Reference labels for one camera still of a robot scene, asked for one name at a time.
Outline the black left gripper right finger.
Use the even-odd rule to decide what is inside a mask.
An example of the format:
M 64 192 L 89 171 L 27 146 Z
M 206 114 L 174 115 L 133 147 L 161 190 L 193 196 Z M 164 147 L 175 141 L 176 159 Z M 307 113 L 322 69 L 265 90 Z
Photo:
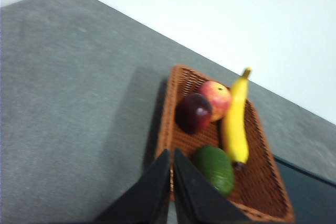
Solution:
M 252 223 L 214 188 L 191 161 L 174 150 L 174 196 L 190 223 Z

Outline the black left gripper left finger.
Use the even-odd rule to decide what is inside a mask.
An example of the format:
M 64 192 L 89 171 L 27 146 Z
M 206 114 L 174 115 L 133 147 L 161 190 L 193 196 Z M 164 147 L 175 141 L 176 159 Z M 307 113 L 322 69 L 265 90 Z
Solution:
M 140 179 L 104 210 L 98 223 L 155 223 L 170 191 L 170 152 L 165 149 Z

